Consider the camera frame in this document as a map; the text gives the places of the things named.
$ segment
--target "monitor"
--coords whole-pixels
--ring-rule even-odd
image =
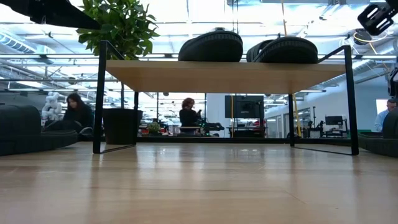
[[[264,118],[264,95],[225,96],[225,118]]]
[[[326,125],[343,125],[343,116],[325,116]]]

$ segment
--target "desk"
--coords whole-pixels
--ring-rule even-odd
[[[108,53],[122,60],[107,60]],[[341,51],[345,64],[322,63]],[[274,93],[289,95],[290,133],[294,133],[293,95],[331,78],[346,74],[350,127],[352,132],[352,155],[358,151],[354,78],[351,48],[342,46],[334,50],[318,64],[240,63],[240,62],[144,62],[123,60],[123,57],[106,40],[101,41],[99,53],[98,84],[96,96],[95,127],[101,124],[105,71],[133,89],[134,109],[138,109],[140,91],[192,92],[192,93]],[[100,140],[95,140],[93,152],[100,153]],[[294,135],[289,139],[294,147]]]

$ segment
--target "black plant pot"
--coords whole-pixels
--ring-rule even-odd
[[[104,132],[107,144],[134,144],[135,110],[131,109],[104,109]],[[142,111],[138,111],[138,128],[142,119]]]

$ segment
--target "white robot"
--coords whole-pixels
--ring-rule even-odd
[[[62,111],[61,103],[58,102],[59,93],[49,92],[45,97],[45,105],[42,109],[42,121],[57,121]]]

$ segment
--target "dark hair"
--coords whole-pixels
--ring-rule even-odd
[[[388,100],[387,102],[388,102],[388,103],[397,103],[397,100],[396,100],[396,99],[390,99],[390,100]]]
[[[192,98],[186,98],[185,100],[182,101],[182,109],[184,109],[185,107],[189,106],[190,103],[194,102],[195,100],[193,100]]]
[[[83,100],[81,100],[81,97],[77,93],[72,93],[67,97],[67,104],[68,104],[68,110],[74,110],[69,106],[69,99],[73,100],[74,102],[77,103],[77,109],[80,110],[82,106],[85,105]]]

